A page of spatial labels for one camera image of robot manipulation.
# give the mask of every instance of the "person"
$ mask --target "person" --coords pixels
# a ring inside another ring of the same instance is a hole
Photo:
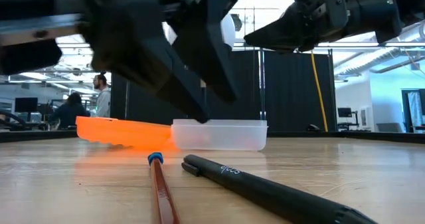
[[[108,88],[105,73],[106,72],[101,72],[96,75],[93,80],[94,88],[100,90],[96,101],[96,116],[110,118],[111,91]]]
[[[76,126],[77,116],[89,117],[90,113],[83,107],[81,96],[79,93],[72,93],[66,102],[57,108],[53,115],[48,119],[48,122],[60,120],[58,129],[67,129],[70,126]]]

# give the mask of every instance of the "blue pencil cap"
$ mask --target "blue pencil cap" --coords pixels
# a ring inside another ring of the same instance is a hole
[[[151,155],[147,157],[147,161],[149,162],[149,165],[151,165],[152,161],[157,158],[159,161],[163,164],[164,158],[162,157],[162,154],[160,152],[154,152]]]

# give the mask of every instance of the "white shirt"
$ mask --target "white shirt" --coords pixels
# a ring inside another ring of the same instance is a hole
[[[111,112],[111,91],[105,88],[99,93],[98,100],[96,101],[96,116],[110,118]]]

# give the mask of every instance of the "desk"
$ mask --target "desk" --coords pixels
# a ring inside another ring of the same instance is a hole
[[[270,138],[262,152],[164,153],[182,223],[284,223],[184,172],[186,154],[354,207],[379,223],[425,222],[425,146],[338,138]],[[78,138],[0,144],[2,224],[151,222],[147,154]]]

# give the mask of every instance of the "red pencil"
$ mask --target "red pencil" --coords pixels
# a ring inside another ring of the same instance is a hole
[[[161,153],[153,153],[149,155],[148,160],[151,166],[152,200],[156,223],[178,224],[180,220],[163,175],[163,157]]]

